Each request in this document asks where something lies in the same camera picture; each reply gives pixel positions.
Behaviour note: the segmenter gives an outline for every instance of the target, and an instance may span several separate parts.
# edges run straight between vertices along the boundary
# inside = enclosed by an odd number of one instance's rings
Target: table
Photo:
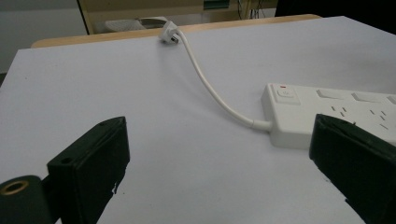
[[[223,100],[263,119],[266,83],[395,94],[394,35],[345,17],[186,33]],[[99,223],[362,224],[309,160],[230,118],[182,44],[157,36],[20,50],[0,89],[0,181],[125,116],[131,162]]]
[[[210,29],[221,29],[236,26],[247,26],[247,25],[259,25],[259,24],[270,24],[277,22],[287,22],[287,21],[303,21],[318,19],[320,16],[312,14],[296,15],[296,16],[285,16],[285,17],[274,17],[274,18],[264,18],[257,20],[244,20],[244,21],[223,21],[223,22],[212,22],[205,24],[194,24],[181,26],[180,29],[183,32],[197,32]],[[84,44],[93,43],[108,40],[119,40],[119,39],[129,39],[138,37],[147,37],[159,35],[161,29],[148,29],[148,30],[138,30],[130,32],[119,32],[101,35],[80,35],[80,36],[70,36],[61,38],[51,38],[36,41],[32,48],[44,48],[51,46],[61,46],[61,45],[73,45],[73,44]]]

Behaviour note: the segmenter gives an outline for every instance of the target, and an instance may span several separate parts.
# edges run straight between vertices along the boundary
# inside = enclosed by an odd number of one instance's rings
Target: metal ring
[[[29,182],[26,180],[17,180],[5,185],[0,189],[0,194],[2,195],[12,195],[16,194],[29,186]]]

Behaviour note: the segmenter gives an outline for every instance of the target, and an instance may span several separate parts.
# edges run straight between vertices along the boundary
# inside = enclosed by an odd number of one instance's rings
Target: power switch
[[[293,98],[294,97],[293,92],[291,92],[291,90],[288,90],[288,89],[278,90],[277,94],[280,97],[288,97],[288,98]]]
[[[285,85],[271,85],[277,103],[286,105],[299,105],[300,100],[294,88]]]
[[[355,100],[361,101],[361,102],[381,103],[381,101],[378,100],[373,95],[363,94],[363,93],[359,93],[359,92],[353,92],[352,96],[353,96],[353,98],[355,98]]]
[[[344,100],[344,97],[342,97],[340,94],[334,91],[317,90],[317,94],[320,98]]]

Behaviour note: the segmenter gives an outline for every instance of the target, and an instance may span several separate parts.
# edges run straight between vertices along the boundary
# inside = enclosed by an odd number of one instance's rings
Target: electrical outlet socket
[[[396,95],[269,83],[262,106],[276,147],[309,148],[316,114],[346,120],[396,146]]]

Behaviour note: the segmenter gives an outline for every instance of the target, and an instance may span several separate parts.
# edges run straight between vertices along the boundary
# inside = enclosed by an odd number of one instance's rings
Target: cable
[[[187,40],[186,36],[184,36],[184,33],[178,29],[177,26],[175,26],[173,23],[165,24],[163,28],[163,32],[160,34],[160,38],[164,40],[165,42],[176,42],[174,38],[174,34],[177,34],[180,36],[181,40],[184,43],[184,47],[186,48],[187,53],[189,54],[189,57],[191,59],[192,65],[195,68],[195,71],[198,74],[198,77],[201,79],[202,83],[206,87],[206,89],[209,91],[209,93],[213,96],[213,98],[216,100],[216,102],[219,103],[219,105],[225,109],[228,113],[230,113],[235,119],[241,121],[243,124],[248,126],[249,128],[252,129],[257,129],[257,130],[263,130],[263,131],[271,131],[272,128],[272,123],[269,121],[265,120],[255,120],[255,119],[248,119],[244,115],[239,114],[232,108],[230,108],[225,102],[219,97],[219,95],[216,93],[216,91],[213,89],[213,87],[210,85],[210,83],[207,81],[207,79],[204,76],[204,73],[202,72],[194,54],[192,53],[192,49],[190,47],[189,41]]]

